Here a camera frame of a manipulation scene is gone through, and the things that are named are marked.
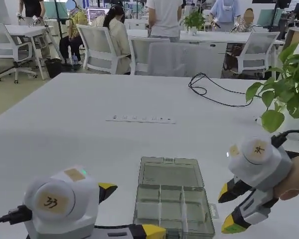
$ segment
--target woman with long black hair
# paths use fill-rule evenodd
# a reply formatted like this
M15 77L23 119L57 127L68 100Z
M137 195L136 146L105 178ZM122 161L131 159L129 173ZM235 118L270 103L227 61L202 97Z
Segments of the woman with long black hair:
M127 55L119 60L116 74L130 74L131 50L128 34L124 25L125 13L120 5L114 5L105 16L97 17L92 25L102 26L109 29L111 39L118 56Z

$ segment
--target potted plant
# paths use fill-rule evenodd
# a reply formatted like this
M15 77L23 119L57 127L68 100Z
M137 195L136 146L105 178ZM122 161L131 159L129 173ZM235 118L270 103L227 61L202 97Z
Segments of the potted plant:
M203 29L205 18L198 10L193 11L189 16L184 18L184 26L190 34L195 35L197 31Z
M283 130L299 129L299 54L294 55L297 45L292 44L279 55L282 68L268 70L280 73L279 80L271 77L264 83L255 82L246 91L247 102L260 95L265 104L261 122L268 132L282 125Z

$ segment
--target computer monitor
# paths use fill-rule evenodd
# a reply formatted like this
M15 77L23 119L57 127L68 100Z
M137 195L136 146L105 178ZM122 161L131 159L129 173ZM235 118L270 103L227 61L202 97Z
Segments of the computer monitor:
M97 7L88 7L86 8L86 15L88 17L89 25L98 17L105 15L109 12L108 8L97 8Z
M65 6L65 2L57 2L58 12L59 12L59 18L60 19L68 19L68 11ZM57 18L56 14L56 8L55 8L55 2L44 2L45 7L45 17L47 18Z
M283 11L284 11L283 9L277 9L273 26L278 26ZM274 12L275 11L273 9L262 9L259 14L257 25L270 26L271 21L273 19Z

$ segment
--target person sitting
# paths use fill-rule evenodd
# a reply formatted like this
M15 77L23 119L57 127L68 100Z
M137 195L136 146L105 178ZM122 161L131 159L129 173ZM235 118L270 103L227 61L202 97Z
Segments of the person sitting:
M253 31L254 11L248 8L245 11L244 17L240 18L239 25L236 27L236 32L251 32Z
M118 63L116 74L129 75L131 50L128 34L124 25L124 9L120 5L114 5L105 16L97 17L92 25L96 27L107 27L109 29L115 52L118 56L126 55Z
M77 6L77 4L75 3L75 8L70 11L70 25L68 32L69 34L68 36L61 38L59 43L60 52L64 58L65 64L68 64L69 60L69 46L71 48L72 56L76 56L78 64L82 64L80 56L80 46L83 44L83 41L78 31L78 28L76 27L76 24L87 25L88 20L82 8Z

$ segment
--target white table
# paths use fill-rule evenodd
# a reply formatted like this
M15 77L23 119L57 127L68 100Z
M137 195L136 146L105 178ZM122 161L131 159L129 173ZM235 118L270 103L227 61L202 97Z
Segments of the white table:
M117 191L99 208L97 224L132 222L142 156L196 158L210 203L232 174L226 152L244 136L266 134L254 118L265 109L217 105L194 94L188 78L61 74L0 116L0 216L19 205L29 183L81 164ZM222 86L244 91L253 81L223 79ZM208 96L243 104L244 96L204 80ZM108 122L108 116L165 116L176 124ZM299 152L299 142L285 148ZM299 197L279 202L269 219L243 234L225 236L221 224L237 200L217 204L216 239L299 239ZM0 239L25 239L23 225L0 225Z
M147 30L131 29L127 30L129 36L147 37ZM195 36L192 36L186 31L180 32L180 41L182 42L218 42L218 43L246 43L250 32L212 32L212 31L199 31ZM275 44L283 45L283 41L276 40Z
M49 36L53 46L55 47L56 52L58 53L59 57L63 59L61 52L59 50L58 44L55 42L54 38L52 37L51 30L52 27L50 26L47 30L45 26L25 26L25 25L6 25L6 28L11 36L25 36L29 37L31 39L31 43L34 49L34 55L36 58L37 65L40 70L40 74L42 79L45 79L45 76L43 74L43 70L40 63L40 58L36 53L35 50L35 43L34 43L34 37L39 35L44 35L47 32L47 35Z

